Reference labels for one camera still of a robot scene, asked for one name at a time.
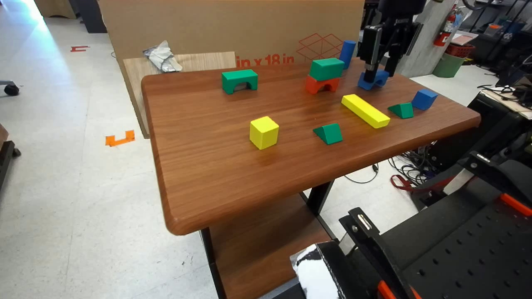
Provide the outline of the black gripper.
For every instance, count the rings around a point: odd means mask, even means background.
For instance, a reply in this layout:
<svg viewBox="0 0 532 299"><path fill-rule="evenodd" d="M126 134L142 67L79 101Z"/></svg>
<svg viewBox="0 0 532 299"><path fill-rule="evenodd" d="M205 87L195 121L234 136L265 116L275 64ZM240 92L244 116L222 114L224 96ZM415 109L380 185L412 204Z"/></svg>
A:
<svg viewBox="0 0 532 299"><path fill-rule="evenodd" d="M422 9L423 0L363 0L357 56L368 71L377 71L383 54L388 54L383 69L395 71L418 28L413 16Z"/></svg>

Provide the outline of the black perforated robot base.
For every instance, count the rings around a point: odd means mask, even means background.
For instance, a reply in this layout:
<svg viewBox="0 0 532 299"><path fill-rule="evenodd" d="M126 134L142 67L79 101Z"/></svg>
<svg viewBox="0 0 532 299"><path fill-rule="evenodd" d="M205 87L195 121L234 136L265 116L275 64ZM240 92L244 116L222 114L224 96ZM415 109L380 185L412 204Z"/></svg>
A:
<svg viewBox="0 0 532 299"><path fill-rule="evenodd" d="M353 207L338 240L290 257L305 299L532 299L532 175L508 159L382 232Z"/></svg>

